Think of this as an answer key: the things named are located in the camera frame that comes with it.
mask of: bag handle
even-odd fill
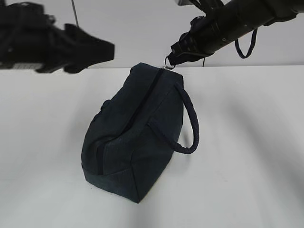
[[[193,145],[190,148],[185,148],[181,146],[179,143],[174,141],[172,138],[168,137],[167,134],[161,129],[160,125],[156,122],[155,119],[152,119],[148,125],[151,127],[151,129],[154,131],[154,133],[163,141],[165,141],[171,149],[178,153],[183,153],[183,154],[192,154],[195,152],[199,145],[200,141],[200,127],[199,127],[199,121],[198,117],[196,115],[196,112],[193,107],[193,103],[187,94],[187,92],[184,90],[184,88],[176,83],[175,88],[177,91],[180,93],[181,99],[184,102],[184,105],[187,109],[188,116],[190,118],[192,130],[193,130]]]

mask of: bag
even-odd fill
[[[177,143],[184,105],[194,133],[190,148]],[[198,144],[199,123],[182,75],[140,63],[89,126],[82,150],[85,179],[139,203],[173,151],[191,154]]]

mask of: fabric loop handle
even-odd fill
[[[167,134],[162,130],[162,128],[160,127],[160,125],[157,123],[157,121],[155,119],[152,119],[148,123],[148,125],[151,127],[153,132],[160,139],[165,141],[170,146],[170,148],[173,149],[174,151],[183,153],[183,154],[192,154],[197,149],[197,147],[199,145],[199,141],[200,141],[200,137],[199,137],[200,136],[200,127],[199,127],[198,117],[194,110],[193,103],[192,103],[189,95],[187,94],[187,92],[184,90],[184,88],[178,83],[175,84],[175,88],[180,93],[181,99],[184,102],[188,116],[190,118],[192,130],[193,130],[193,145],[190,148],[181,146],[179,143],[177,143],[172,138],[167,136]]]
[[[242,59],[245,59],[245,58],[248,58],[249,56],[251,56],[252,54],[252,51],[253,49],[255,48],[255,45],[256,45],[256,41],[257,41],[257,29],[255,29],[252,33],[252,38],[251,38],[251,43],[250,43],[250,47],[249,47],[249,50],[248,50],[248,53],[247,55],[244,55],[241,48],[239,47],[239,41],[238,39],[235,41],[235,46],[236,46],[236,50],[237,50],[237,53],[238,55],[242,58]]]

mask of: white surface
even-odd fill
[[[139,62],[163,66],[171,45],[188,32],[190,22],[202,13],[174,0],[75,0],[80,27],[116,44],[115,60],[94,67],[132,67]],[[261,27],[256,48],[241,59],[234,44],[206,59],[206,66],[267,66],[304,64],[304,15],[286,23]],[[240,41],[247,52],[251,34]],[[181,66],[202,66],[202,61]]]
[[[66,23],[75,24],[71,0],[6,0],[6,3],[10,5],[25,1],[44,5],[46,14],[55,16],[56,25],[61,29]]]
[[[139,205],[85,182],[80,165],[88,125],[128,69],[1,71],[0,227],[304,227],[304,66],[178,71],[200,145],[175,153]]]

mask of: robotic arm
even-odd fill
[[[114,45],[79,27],[55,27],[42,5],[23,2],[7,6],[0,0],[0,69],[34,69],[52,73],[60,68],[78,73],[114,59]]]
[[[237,41],[260,26],[289,21],[304,13],[303,0],[177,0],[179,5],[194,4],[205,17],[191,22],[191,29],[175,43],[168,56],[171,65],[195,62]]]

